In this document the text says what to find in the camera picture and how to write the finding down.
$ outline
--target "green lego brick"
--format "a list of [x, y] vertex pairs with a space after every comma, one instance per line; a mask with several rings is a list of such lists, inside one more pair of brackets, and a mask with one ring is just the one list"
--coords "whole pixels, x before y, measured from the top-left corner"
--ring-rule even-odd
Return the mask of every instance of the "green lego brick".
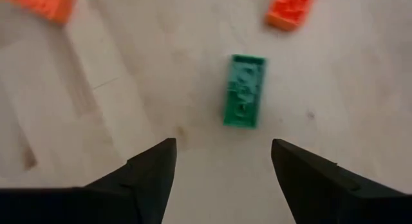
[[256, 128], [266, 59], [233, 55], [223, 125]]

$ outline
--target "floor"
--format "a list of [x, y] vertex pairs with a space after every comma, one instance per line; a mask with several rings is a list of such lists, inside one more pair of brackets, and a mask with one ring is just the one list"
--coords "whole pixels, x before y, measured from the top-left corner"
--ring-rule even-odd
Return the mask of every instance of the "floor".
[[[52, 25], [0, 1], [0, 186], [85, 185], [178, 139], [164, 223], [293, 223], [270, 161], [284, 138], [412, 192], [412, 0], [78, 0]], [[233, 53], [266, 57], [259, 127], [222, 126]]]

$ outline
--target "red lego brick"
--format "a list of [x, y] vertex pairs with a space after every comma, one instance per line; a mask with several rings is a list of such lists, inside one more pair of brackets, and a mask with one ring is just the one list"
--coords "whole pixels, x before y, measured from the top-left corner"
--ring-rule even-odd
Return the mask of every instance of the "red lego brick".
[[301, 26], [312, 7], [313, 0], [273, 0], [266, 22], [285, 31]]
[[65, 24], [75, 0], [12, 0], [56, 23]]

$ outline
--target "lego brick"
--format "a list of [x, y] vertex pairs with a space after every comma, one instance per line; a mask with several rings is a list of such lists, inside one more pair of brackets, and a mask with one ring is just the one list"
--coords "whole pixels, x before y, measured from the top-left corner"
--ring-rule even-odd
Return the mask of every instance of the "lego brick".
[[266, 14], [266, 22], [285, 31], [300, 27], [313, 0], [273, 0]]
[[266, 59], [262, 57], [232, 56], [224, 125], [256, 128], [265, 67]]
[[12, 0], [32, 12], [56, 23], [65, 24], [75, 0]]

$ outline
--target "floor stain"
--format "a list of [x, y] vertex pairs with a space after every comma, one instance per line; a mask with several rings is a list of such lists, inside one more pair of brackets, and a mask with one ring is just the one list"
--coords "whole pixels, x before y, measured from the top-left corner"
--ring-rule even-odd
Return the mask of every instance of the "floor stain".
[[182, 151], [187, 150], [188, 134], [182, 126], [176, 126], [176, 134], [178, 135], [178, 147]]
[[26, 147], [23, 151], [23, 163], [25, 170], [29, 170], [37, 165], [36, 157], [34, 156], [33, 151], [29, 147]]
[[306, 112], [306, 116], [309, 120], [314, 120], [316, 118], [315, 113], [313, 111]]

